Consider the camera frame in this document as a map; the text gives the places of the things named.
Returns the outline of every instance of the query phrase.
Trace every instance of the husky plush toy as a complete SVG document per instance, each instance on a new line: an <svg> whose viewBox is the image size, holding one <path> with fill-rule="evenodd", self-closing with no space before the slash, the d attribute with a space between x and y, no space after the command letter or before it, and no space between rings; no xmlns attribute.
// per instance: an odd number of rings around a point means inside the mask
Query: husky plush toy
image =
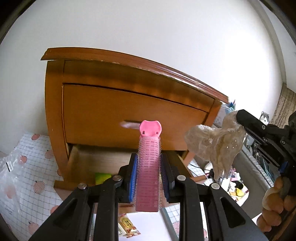
<svg viewBox="0 0 296 241"><path fill-rule="evenodd" d="M269 124L269 114L262 111L259 120L265 125Z"/></svg>

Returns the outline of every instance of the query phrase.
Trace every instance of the snack package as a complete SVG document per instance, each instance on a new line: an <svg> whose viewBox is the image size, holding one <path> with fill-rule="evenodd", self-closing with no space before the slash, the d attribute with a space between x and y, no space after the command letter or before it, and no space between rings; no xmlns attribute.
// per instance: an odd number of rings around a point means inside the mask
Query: snack package
<svg viewBox="0 0 296 241"><path fill-rule="evenodd" d="M122 214L118 217L118 222L126 232L126 237L131 238L133 236L141 234L137 228L133 225L133 223L129 220L126 213Z"/></svg>

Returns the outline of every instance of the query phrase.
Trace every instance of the wooden drawer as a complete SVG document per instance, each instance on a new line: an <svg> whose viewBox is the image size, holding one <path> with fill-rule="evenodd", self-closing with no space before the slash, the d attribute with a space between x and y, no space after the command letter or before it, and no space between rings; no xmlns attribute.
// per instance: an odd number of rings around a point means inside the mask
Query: wooden drawer
<svg viewBox="0 0 296 241"><path fill-rule="evenodd" d="M158 120L163 150L186 150L184 134L203 123L207 112L151 96L108 88L64 84L67 143L137 149L139 131L120 122Z"/></svg>

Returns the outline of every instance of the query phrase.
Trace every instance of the plastic bag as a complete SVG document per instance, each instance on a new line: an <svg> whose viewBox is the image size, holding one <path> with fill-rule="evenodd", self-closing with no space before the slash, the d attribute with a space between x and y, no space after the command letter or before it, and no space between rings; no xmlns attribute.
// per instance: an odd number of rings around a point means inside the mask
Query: plastic bag
<svg viewBox="0 0 296 241"><path fill-rule="evenodd" d="M212 163L215 180L223 172L229 173L235 156L242 149L246 132L237 123L236 114L237 111L227 114L220 129L198 125L185 134L188 150Z"/></svg>
<svg viewBox="0 0 296 241"><path fill-rule="evenodd" d="M13 202L14 209L18 213L20 209L19 181L24 163L21 154L12 151L8 156L0 159L0 198Z"/></svg>

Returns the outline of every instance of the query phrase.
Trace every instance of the finger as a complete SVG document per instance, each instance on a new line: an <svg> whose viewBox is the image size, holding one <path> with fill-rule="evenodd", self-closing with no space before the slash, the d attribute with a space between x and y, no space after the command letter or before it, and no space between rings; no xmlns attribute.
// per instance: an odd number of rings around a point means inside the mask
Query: finger
<svg viewBox="0 0 296 241"><path fill-rule="evenodd" d="M257 219L257 226L262 232L271 231L271 226L266 223L262 215Z"/></svg>
<svg viewBox="0 0 296 241"><path fill-rule="evenodd" d="M274 187L277 189L282 189L283 185L284 185L284 183L283 183L282 177L278 177L274 182Z"/></svg>
<svg viewBox="0 0 296 241"><path fill-rule="evenodd" d="M279 226L281 224L281 217L275 211L268 211L265 208L263 208L262 216L268 225Z"/></svg>
<svg viewBox="0 0 296 241"><path fill-rule="evenodd" d="M278 193L272 193L266 198L268 210L281 213L284 210L284 201L280 198Z"/></svg>
<svg viewBox="0 0 296 241"><path fill-rule="evenodd" d="M287 211L291 211L296 206L296 197L287 195L284 199L284 208Z"/></svg>
<svg viewBox="0 0 296 241"><path fill-rule="evenodd" d="M279 189L277 189L277 188L275 188L275 187L271 187L271 188L269 188L269 189L266 191L266 193L265 193L265 195L264 195L264 197L263 197L263 199L262 199L262 206L263 206L265 209L272 211L272 210L269 208L268 203L266 202L266 199L267 199L267 197L268 197L269 195L271 195L272 193L278 193L278 192L279 192Z"/></svg>

